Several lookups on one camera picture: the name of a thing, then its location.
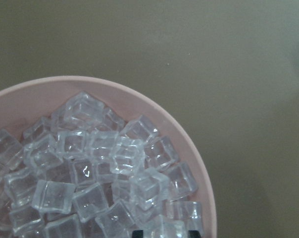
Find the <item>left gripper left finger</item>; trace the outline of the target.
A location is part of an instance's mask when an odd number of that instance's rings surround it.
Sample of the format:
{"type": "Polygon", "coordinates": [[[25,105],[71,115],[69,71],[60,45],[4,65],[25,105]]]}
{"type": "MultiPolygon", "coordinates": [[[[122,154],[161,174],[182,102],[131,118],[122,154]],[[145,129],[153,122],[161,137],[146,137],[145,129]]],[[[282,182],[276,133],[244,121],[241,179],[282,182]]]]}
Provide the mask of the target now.
{"type": "Polygon", "coordinates": [[[134,230],[132,231],[132,238],[143,238],[144,231],[143,230],[134,230]]]}

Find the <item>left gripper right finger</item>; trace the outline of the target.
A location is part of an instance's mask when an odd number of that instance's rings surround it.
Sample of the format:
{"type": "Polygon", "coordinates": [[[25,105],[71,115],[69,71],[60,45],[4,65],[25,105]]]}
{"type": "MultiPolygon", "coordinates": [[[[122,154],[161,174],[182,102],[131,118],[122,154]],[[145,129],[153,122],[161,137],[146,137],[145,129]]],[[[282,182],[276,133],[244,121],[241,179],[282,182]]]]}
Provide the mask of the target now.
{"type": "Polygon", "coordinates": [[[189,238],[202,238],[198,230],[189,230],[189,238]]]}

